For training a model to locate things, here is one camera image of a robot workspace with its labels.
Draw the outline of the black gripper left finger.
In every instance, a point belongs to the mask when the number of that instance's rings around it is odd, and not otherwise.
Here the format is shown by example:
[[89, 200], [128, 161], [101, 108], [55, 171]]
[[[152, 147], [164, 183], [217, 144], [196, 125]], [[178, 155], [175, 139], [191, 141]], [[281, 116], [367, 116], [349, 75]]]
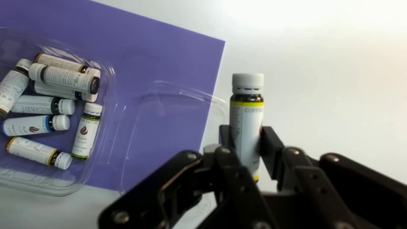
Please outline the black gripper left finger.
[[273, 229], [266, 197], [240, 162], [231, 127], [219, 133], [219, 144], [176, 154], [106, 208], [98, 229], [173, 229], [206, 194], [217, 206], [199, 229]]

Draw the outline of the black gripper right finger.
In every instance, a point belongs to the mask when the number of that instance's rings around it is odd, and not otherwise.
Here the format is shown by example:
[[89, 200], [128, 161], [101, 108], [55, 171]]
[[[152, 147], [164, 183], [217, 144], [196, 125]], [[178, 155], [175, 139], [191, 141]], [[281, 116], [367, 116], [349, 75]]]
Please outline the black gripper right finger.
[[261, 131], [261, 157], [279, 197], [320, 229], [407, 229], [407, 186], [339, 153], [313, 159], [285, 147], [273, 127]]

